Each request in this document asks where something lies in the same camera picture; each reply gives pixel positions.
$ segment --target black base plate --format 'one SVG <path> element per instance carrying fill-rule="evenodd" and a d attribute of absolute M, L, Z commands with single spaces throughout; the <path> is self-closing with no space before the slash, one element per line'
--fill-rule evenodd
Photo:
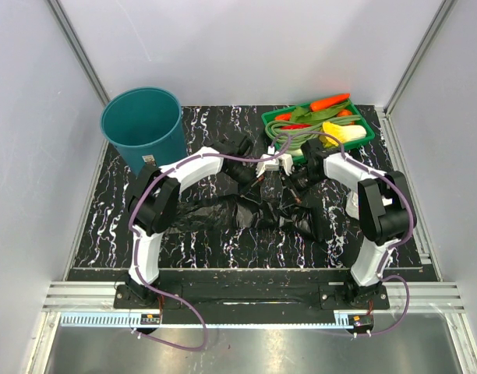
<path fill-rule="evenodd" d="M 343 285 L 320 285 L 320 303 L 324 310 L 338 309 L 369 309 L 369 302 L 364 304 L 348 304 L 342 297 Z M 373 309 L 388 310 L 390 308 L 387 290 L 381 286 L 379 293 L 370 300 L 373 302 Z"/>
<path fill-rule="evenodd" d="M 182 295 L 180 284 L 166 284 L 164 291 L 173 295 Z M 114 309 L 152 309 L 159 308 L 157 295 L 152 291 L 147 293 L 146 298 L 140 298 L 126 285 L 120 284 L 116 288 Z M 164 298 L 164 309 L 179 309 L 181 304 L 172 298 Z"/>

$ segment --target green vegetable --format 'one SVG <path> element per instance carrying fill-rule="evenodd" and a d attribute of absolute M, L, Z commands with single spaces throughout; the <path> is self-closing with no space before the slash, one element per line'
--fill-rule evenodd
<path fill-rule="evenodd" d="M 337 113 L 346 108 L 348 105 L 349 101 L 346 100 L 340 104 L 323 109 L 322 111 L 309 111 L 307 108 L 297 107 L 292 112 L 291 122 L 315 125 L 317 123 L 326 121 L 329 118 L 335 117 Z"/>
<path fill-rule="evenodd" d="M 294 111 L 291 113 L 290 122 L 297 122 L 297 118 L 307 115 L 309 113 L 309 108 L 295 107 Z"/>

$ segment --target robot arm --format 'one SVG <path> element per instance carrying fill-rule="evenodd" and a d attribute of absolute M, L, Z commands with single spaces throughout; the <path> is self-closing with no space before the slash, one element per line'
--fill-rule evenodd
<path fill-rule="evenodd" d="M 306 172 L 292 176 L 297 178 L 295 184 L 299 189 L 330 178 L 358 193 L 360 228 L 365 237 L 358 259 L 351 268 L 353 290 L 379 284 L 394 245 L 406 235 L 409 217 L 398 195 L 370 172 L 386 176 L 398 187 L 412 208 L 415 226 L 417 220 L 405 176 L 399 171 L 385 174 L 370 167 L 364 171 L 345 160 L 338 150 L 337 153 L 327 152 L 318 139 L 303 144 L 302 151 L 308 161 Z M 384 206 L 383 198 L 390 203 Z"/>
<path fill-rule="evenodd" d="M 227 140 L 217 142 L 211 147 L 205 146 L 186 159 L 205 153 L 243 156 L 251 146 L 250 140 L 242 137 L 237 142 Z M 129 185 L 129 191 L 126 193 L 128 212 L 132 213 L 152 181 L 165 171 L 175 169 L 170 178 L 163 178 L 157 183 L 155 193 L 145 199 L 134 221 L 135 229 L 140 233 L 140 235 L 133 234 L 133 242 L 138 241 L 138 270 L 149 284 L 155 282 L 159 276 L 158 262 L 162 235 L 175 218 L 178 198 L 183 191 L 200 179 L 221 171 L 236 180 L 244 189 L 250 189 L 251 186 L 263 180 L 256 177 L 253 168 L 239 162 L 224 160 L 222 157 L 201 157 L 187 164 L 182 164 L 183 161 L 161 168 L 145 165 L 138 178 Z M 129 268 L 129 276 L 137 284 L 143 284 L 136 272 L 134 259 Z"/>
<path fill-rule="evenodd" d="M 217 150 L 209 147 L 202 147 L 198 152 L 193 154 L 204 154 L 204 153 L 219 153 Z M 160 173 L 163 173 L 171 168 L 175 168 L 177 164 L 180 164 L 181 161 L 175 162 L 174 164 L 169 164 L 162 166 Z M 172 178 L 168 178 L 166 183 L 168 186 L 165 186 L 165 183 L 156 191 L 157 194 L 157 206 L 161 206 L 163 209 L 160 210 L 159 219 L 157 217 L 149 218 L 150 226 L 147 224 L 142 224 L 139 222 L 136 225 L 137 231 L 141 234 L 138 238 L 137 234 L 133 233 L 133 242 L 140 240 L 138 244 L 138 265 L 140 273 L 142 274 L 143 279 L 148 283 L 153 283 L 159 277 L 159 252 L 161 249 L 161 239 L 164 231 L 168 228 L 168 224 L 171 223 L 172 219 L 176 213 L 176 203 L 178 202 L 179 195 L 185 191 L 191 185 L 197 183 L 200 179 L 215 175 L 221 171 L 223 166 L 223 159 L 220 157 L 204 157 L 188 164 L 182 165 L 180 168 L 176 169 L 171 173 Z M 157 176 L 159 171 L 152 167 L 150 171 L 146 173 L 140 173 L 140 177 L 137 179 L 136 183 L 142 182 L 142 185 L 149 185 L 151 181 Z M 145 176 L 146 181 L 140 181 L 140 178 Z M 134 206 L 138 202 L 138 199 L 132 199 L 131 204 L 129 205 L 129 210 L 134 209 Z M 138 277 L 138 274 L 134 268 L 134 259 L 131 262 L 131 267 L 129 268 L 129 276 L 138 284 L 142 284 L 141 280 Z"/>

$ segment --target green tray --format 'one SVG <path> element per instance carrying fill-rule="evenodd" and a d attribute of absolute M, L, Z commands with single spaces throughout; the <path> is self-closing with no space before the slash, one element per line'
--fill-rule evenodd
<path fill-rule="evenodd" d="M 288 107 L 288 108 L 282 108 L 282 109 L 277 109 L 276 111 L 268 111 L 267 113 L 264 113 L 261 115 L 261 118 L 263 119 L 263 123 L 266 127 L 266 125 L 273 121 L 275 117 L 278 115 L 282 115 L 284 113 L 289 113 L 294 110 L 295 107 L 303 107 L 303 108 L 308 108 L 311 102 L 309 103 L 304 103 L 300 105 L 295 105 L 293 107 Z M 365 146 L 366 144 L 370 143 L 370 141 L 376 137 L 376 133 L 370 128 L 369 124 L 366 123 L 366 120 L 362 117 L 362 115 L 359 113 L 358 109 L 356 109 L 355 105 L 349 101 L 349 105 L 346 107 L 352 114 L 354 115 L 359 115 L 361 117 L 360 120 L 355 121 L 355 125 L 361 125 L 365 128 L 366 130 L 366 137 L 360 140 L 353 140 L 352 142 L 347 142 L 344 143 L 344 149 L 345 150 L 353 150 L 355 148 L 358 148 L 359 146 Z M 275 148 L 280 149 L 279 144 L 275 144 Z M 303 156 L 296 156 L 293 157 L 292 160 L 294 161 L 295 164 L 302 164 L 306 162 L 305 158 Z"/>

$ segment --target metal frame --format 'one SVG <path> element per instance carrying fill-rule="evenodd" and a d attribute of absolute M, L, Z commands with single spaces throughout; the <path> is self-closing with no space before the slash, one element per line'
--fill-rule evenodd
<path fill-rule="evenodd" d="M 158 309 L 113 309 L 116 292 L 115 285 L 115 282 L 52 283 L 44 303 L 39 334 L 35 340 L 33 353 L 26 372 L 33 374 L 45 373 L 59 324 L 71 326 L 71 321 L 73 321 L 76 322 L 75 326 L 87 326 L 88 323 L 91 325 L 92 321 L 89 321 L 87 317 L 94 315 L 100 318 L 102 316 L 105 317 L 102 326 L 125 328 L 125 325 L 118 324 L 116 317 L 138 316 L 137 313 L 140 312 L 153 313 L 158 316 Z M 385 285 L 389 296 L 390 309 L 374 312 L 379 314 L 399 314 L 405 302 L 405 288 L 402 284 L 395 282 L 387 282 Z M 411 293 L 408 312 L 440 313 L 444 315 L 463 372 L 477 373 L 477 347 L 455 283 L 410 282 L 408 286 Z M 347 318 L 347 314 L 359 314 L 360 312 L 358 310 L 341 310 L 337 311 L 337 315 L 344 321 Z M 99 327 L 101 323 L 97 323 L 94 326 Z M 166 327 L 200 328 L 200 325 L 168 325 Z M 308 326 L 286 324 L 274 326 L 212 325 L 209 328 L 319 329 L 326 327 L 316 324 Z"/>
<path fill-rule="evenodd" d="M 440 5 L 440 8 L 436 12 L 436 15 L 433 18 L 433 21 L 429 25 L 424 37 L 420 41 L 419 47 L 415 51 L 412 60 L 409 62 L 407 69 L 403 73 L 403 76 L 400 79 L 400 82 L 397 84 L 396 89 L 394 90 L 393 94 L 391 95 L 390 100 L 388 101 L 385 111 L 386 113 L 390 114 L 398 100 L 400 100 L 401 95 L 405 91 L 408 82 L 412 78 L 415 70 L 419 66 L 422 58 L 429 50 L 432 42 L 436 38 L 437 34 L 441 30 L 445 20 L 447 19 L 448 15 L 450 14 L 451 10 L 453 9 L 454 5 L 457 3 L 457 0 L 443 0 Z"/>
<path fill-rule="evenodd" d="M 44 374 L 51 353 L 51 347 L 55 340 L 60 312 L 42 312 L 41 322 L 38 327 L 36 340 L 27 364 L 26 374 Z"/>
<path fill-rule="evenodd" d="M 380 128 L 382 130 L 384 140 L 387 144 L 387 150 L 389 151 L 389 157 L 393 168 L 405 173 L 405 175 L 410 175 L 408 172 L 408 167 L 405 162 L 405 157 L 403 155 L 403 150 L 401 149 L 400 143 L 398 142 L 398 136 L 393 126 L 393 122 L 389 115 L 384 113 L 382 108 L 376 108 L 377 116 L 379 117 Z M 427 227 L 425 225 L 424 214 L 420 206 L 419 199 L 417 198 L 417 192 L 411 178 L 408 178 L 408 187 L 410 188 L 410 196 L 415 208 L 415 213 L 417 214 L 417 226 L 414 230 L 414 238 L 420 253 L 420 260 L 422 265 L 432 263 L 434 270 L 438 279 L 443 280 L 441 275 L 441 270 L 439 263 L 437 261 L 436 253 L 433 249 L 433 243 Z"/>
<path fill-rule="evenodd" d="M 103 105 L 107 105 L 107 103 L 110 101 L 110 97 L 108 96 L 108 93 L 101 83 L 97 72 L 91 64 L 91 61 L 88 58 L 80 39 L 77 37 L 76 31 L 74 30 L 67 13 L 63 9 L 61 2 L 59 0 L 45 0 L 45 2 L 50 7 L 53 16 L 64 33 L 65 39 L 69 42 L 74 55 L 77 57 L 77 61 L 83 68 L 83 71 L 90 81 L 91 86 L 93 87 L 98 98 Z"/>

